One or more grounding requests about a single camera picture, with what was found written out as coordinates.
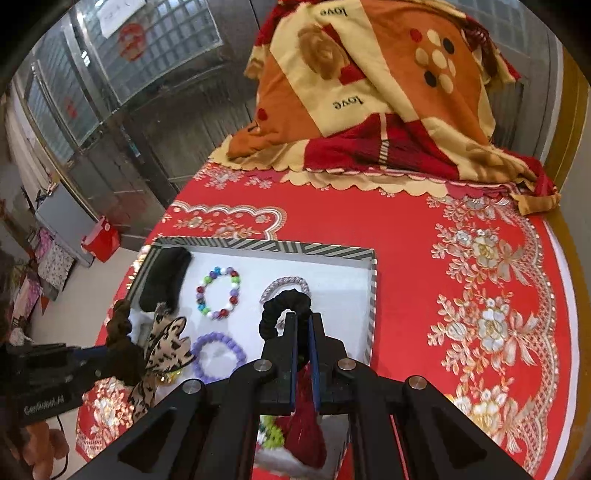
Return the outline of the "person left hand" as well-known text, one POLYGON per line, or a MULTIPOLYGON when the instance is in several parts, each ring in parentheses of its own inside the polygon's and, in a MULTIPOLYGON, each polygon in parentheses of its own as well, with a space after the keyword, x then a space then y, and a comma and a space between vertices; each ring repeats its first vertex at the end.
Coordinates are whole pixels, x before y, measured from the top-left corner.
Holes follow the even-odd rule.
POLYGON ((55 460, 69 453, 66 437, 60 429, 50 428, 46 421, 26 427, 29 440, 23 449, 23 458, 32 468, 34 480, 49 480, 55 460))

